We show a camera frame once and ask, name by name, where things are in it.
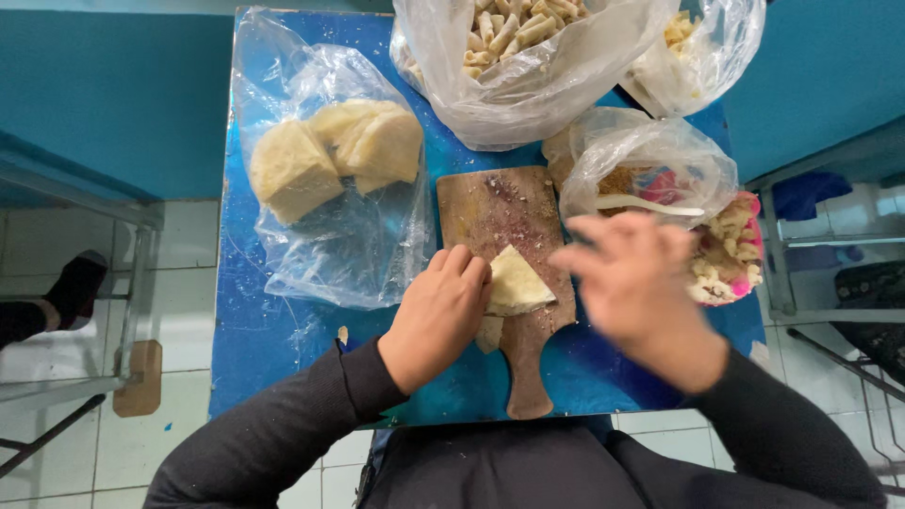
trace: chair leg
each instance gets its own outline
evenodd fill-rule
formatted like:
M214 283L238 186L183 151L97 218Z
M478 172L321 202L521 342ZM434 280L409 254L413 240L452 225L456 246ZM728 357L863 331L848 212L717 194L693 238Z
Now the chair leg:
M84 405L66 416L66 418L60 421L56 426L48 429L47 432L34 440L34 442L25 443L0 438L0 447L19 451L15 456L10 458L9 461L0 465L0 478L3 478L6 474L12 472L14 468L21 465L34 453L38 452L41 447L46 446L48 442L59 436L67 427L72 426L77 420L88 414L88 412L97 408L106 398L106 394L92 396L88 401L85 401Z

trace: cutting board handle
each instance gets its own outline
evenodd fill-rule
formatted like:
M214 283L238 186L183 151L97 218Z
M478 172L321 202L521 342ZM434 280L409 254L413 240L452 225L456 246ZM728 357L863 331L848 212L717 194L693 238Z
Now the cutting board handle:
M530 355L524 349L507 354L512 374L512 390L506 413L517 420L542 418L553 411L553 401L540 379L540 354Z

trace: sock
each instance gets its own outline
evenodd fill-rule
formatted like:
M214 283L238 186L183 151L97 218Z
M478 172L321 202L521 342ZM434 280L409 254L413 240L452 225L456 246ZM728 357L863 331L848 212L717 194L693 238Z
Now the sock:
M62 268L60 279L44 296L60 314L57 330L74 331L88 323L106 275L107 261L97 251L85 251Z

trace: wooden cutting board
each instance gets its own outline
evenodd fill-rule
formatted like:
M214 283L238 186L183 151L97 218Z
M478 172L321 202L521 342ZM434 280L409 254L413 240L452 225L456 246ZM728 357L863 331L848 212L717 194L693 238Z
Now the wooden cutting board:
M563 245L559 213L547 169L494 169L437 179L443 247L467 245L488 262L512 244L556 295L534 312L507 317L500 350L510 365L506 413L539 418L553 410L540 379L540 353L554 332L575 322L575 291L568 273L547 264Z

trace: triangular dough piece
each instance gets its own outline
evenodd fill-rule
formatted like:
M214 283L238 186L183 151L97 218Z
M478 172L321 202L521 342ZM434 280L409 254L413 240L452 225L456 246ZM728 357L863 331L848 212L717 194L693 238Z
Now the triangular dough piece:
M512 244L493 259L491 269L493 290L484 314L514 316L532 312L557 299Z
M414 114L404 110L380 113L365 127L348 159L342 160L337 152L337 164L356 175L411 183L418 176L423 139L424 132Z

